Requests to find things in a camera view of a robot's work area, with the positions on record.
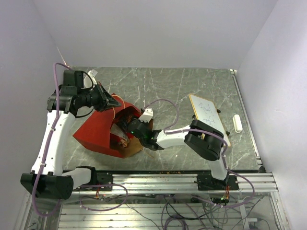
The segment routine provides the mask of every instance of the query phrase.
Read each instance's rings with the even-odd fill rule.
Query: whiteboard
[[[224,140],[227,142],[228,146],[231,146],[214,103],[194,94],[189,94],[189,98],[193,106],[196,118],[223,133]]]

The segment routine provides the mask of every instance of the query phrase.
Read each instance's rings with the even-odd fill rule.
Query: black cable
[[[267,225],[268,225],[268,227],[269,227],[269,230],[271,230],[271,228],[270,228],[270,225],[269,225],[269,223],[265,220],[265,219],[260,219],[260,218],[258,218],[258,220],[260,220],[260,221],[264,221],[264,222],[266,222],[267,223]]]
[[[120,199],[120,198],[124,198],[126,197],[125,195],[118,195],[114,198],[110,198],[110,197],[103,197],[102,200],[105,201],[105,202],[109,202],[111,200],[116,200],[116,199]]]
[[[233,198],[236,202],[238,202],[238,199],[235,198],[233,195],[230,195],[230,194],[229,194],[229,196],[230,196],[231,198]]]
[[[82,89],[83,91],[84,90],[91,90],[92,88],[94,88],[94,82],[93,82],[93,79],[90,77],[90,75],[88,75],[88,73],[87,72],[85,72],[85,71],[82,71],[83,73],[85,73],[87,76],[88,76],[88,78],[91,80],[91,83],[92,83],[92,86],[91,87],[89,87],[89,88],[85,88],[85,89]]]
[[[168,210],[167,210],[167,206],[168,206],[168,205],[170,205],[170,206],[172,207],[172,209],[176,212],[176,214],[177,214],[178,216],[180,216],[180,217],[175,217],[175,216],[172,216],[171,214],[169,214],[169,212],[168,212]],[[167,212],[167,214],[169,215],[169,217],[174,218],[174,219],[187,219],[187,220],[206,219],[206,218],[202,218],[203,216],[205,216],[205,214],[203,214],[203,215],[201,215],[201,216],[199,216],[199,217],[197,217],[197,218],[184,217],[184,216],[182,216],[181,214],[179,214],[179,213],[177,212],[177,210],[176,210],[169,202],[167,203],[165,209],[166,209],[166,212]]]
[[[92,113],[93,110],[94,110],[94,108],[90,112],[88,112],[87,114],[84,114],[84,115],[81,115],[81,116],[76,116],[76,118],[82,118],[82,117],[88,116],[89,114]]]
[[[132,210],[134,210],[135,212],[137,212],[141,217],[144,217],[145,219],[147,220],[150,220],[152,223],[154,223],[154,225],[160,230],[159,226],[152,220],[152,219],[149,219],[145,216],[143,216],[143,214],[141,214],[139,211],[137,211],[136,209],[134,209],[133,207],[130,207],[128,206],[127,204],[125,204],[128,208],[131,208]]]
[[[214,228],[223,230],[222,228],[217,227],[217,226],[214,225],[214,223],[213,223],[213,221],[212,221],[212,218],[210,218],[209,215],[208,215],[208,213],[207,213],[208,210],[207,210],[206,206],[207,206],[207,203],[206,203],[206,204],[203,204],[202,207],[203,207],[203,210],[204,210],[204,212],[205,212],[205,215],[207,216],[208,221],[211,223],[211,225],[212,225]],[[214,208],[210,207],[210,210],[211,210],[210,213],[214,212],[216,209],[217,209],[217,207],[214,207]]]
[[[92,197],[92,196],[83,196],[83,198],[89,198],[89,199],[93,199],[93,200],[100,200],[99,198],[96,198],[96,197]]]
[[[235,226],[237,226],[241,221],[245,220],[245,221],[244,221],[244,224],[243,224],[243,227],[244,227],[244,225],[245,225],[245,223],[246,223],[247,217],[248,217],[249,214],[252,212],[252,210],[254,209],[254,207],[256,206],[256,204],[258,204],[264,197],[265,197],[265,196],[262,196],[262,197],[254,204],[254,206],[250,209],[250,211],[248,212],[248,214],[246,215],[246,217],[242,218]]]
[[[217,218],[215,218],[214,215],[213,215],[213,211],[210,213],[210,216],[211,216],[211,219],[214,219],[218,224],[227,224],[227,223],[228,223],[228,214],[227,214],[227,212],[226,212],[226,216],[227,216],[227,217],[226,217],[226,222],[224,222],[225,217],[224,217],[224,219],[223,219],[222,222],[219,221],[219,216],[217,216]]]
[[[225,208],[225,213],[224,213],[223,223],[222,223],[222,227],[221,227],[221,229],[223,229],[223,226],[224,226],[224,220],[225,220],[225,216],[226,216],[226,214],[227,214],[227,209]]]

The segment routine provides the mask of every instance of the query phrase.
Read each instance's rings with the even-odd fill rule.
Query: white wall
[[[77,66],[237,69],[277,0],[34,0]]]
[[[279,0],[238,70],[260,155],[294,230],[306,229],[307,1]]]
[[[2,0],[0,7],[0,229],[14,227],[54,91],[57,47],[30,0]]]

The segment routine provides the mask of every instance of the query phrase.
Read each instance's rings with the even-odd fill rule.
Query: floor
[[[220,109],[220,119],[231,134],[232,147],[226,152],[227,164],[235,170],[257,170],[255,150],[248,132],[236,85],[229,70],[193,68],[75,68],[84,71],[95,69],[96,80],[101,81],[110,93],[116,93],[125,101],[142,108],[157,98],[167,98],[179,108],[179,121],[173,128],[191,123],[193,108],[189,94],[209,99]],[[162,129],[175,120],[176,112],[171,104],[160,102],[152,106],[154,128]],[[82,115],[89,108],[81,109]],[[239,114],[243,132],[234,131],[232,117]],[[206,170],[209,166],[188,146],[151,151],[145,149],[132,157],[121,159],[96,153],[84,148],[72,135],[87,118],[75,121],[67,140],[63,157],[63,169],[76,166],[94,166],[100,170]]]

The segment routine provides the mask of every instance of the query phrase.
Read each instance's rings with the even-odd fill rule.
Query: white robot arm
[[[59,117],[55,127],[52,127],[56,118],[56,94],[52,94],[47,104],[47,127],[39,155],[30,173],[23,173],[21,184],[31,194],[35,190],[35,181],[38,179],[37,189],[34,191],[37,197],[68,199],[73,189],[82,184],[96,184],[95,168],[88,166],[77,167],[75,170],[63,173],[63,153],[69,130],[81,107],[94,107],[102,112],[120,106],[101,85],[89,74],[92,86],[84,88],[83,71],[65,70],[63,85],[59,94]]]
[[[227,183],[229,172],[222,155],[224,150],[222,132],[199,120],[193,120],[190,125],[179,129],[151,131],[147,124],[152,117],[152,109],[147,108],[139,119],[134,119],[128,126],[129,131],[144,147],[163,150],[172,146],[188,145],[208,161],[214,179],[223,184]]]
[[[63,173],[62,161],[64,145],[66,143],[69,130],[77,116],[78,109],[84,106],[91,107],[98,112],[105,111],[120,106],[100,82],[91,78],[92,86],[83,83],[83,71],[65,70],[63,75],[63,85],[59,95],[59,119],[54,128],[52,123],[56,118],[56,94],[52,94],[47,105],[47,127],[43,138],[39,155],[30,173],[23,173],[21,184],[27,191],[34,191],[34,184],[38,176],[36,196],[41,198],[68,199],[73,189],[83,184],[96,184],[97,176],[94,167],[80,166],[75,170]],[[223,163],[221,151],[223,150],[223,134],[218,130],[206,125],[199,120],[193,120],[186,127],[169,130],[151,131],[147,125],[153,117],[152,109],[145,109],[139,118],[133,119],[128,130],[140,140],[141,144],[151,150],[163,150],[172,146],[188,145],[201,157],[208,160],[212,177],[215,180],[227,183],[228,171]],[[47,138],[50,130],[53,134],[48,143],[48,150],[45,163],[42,163]]]

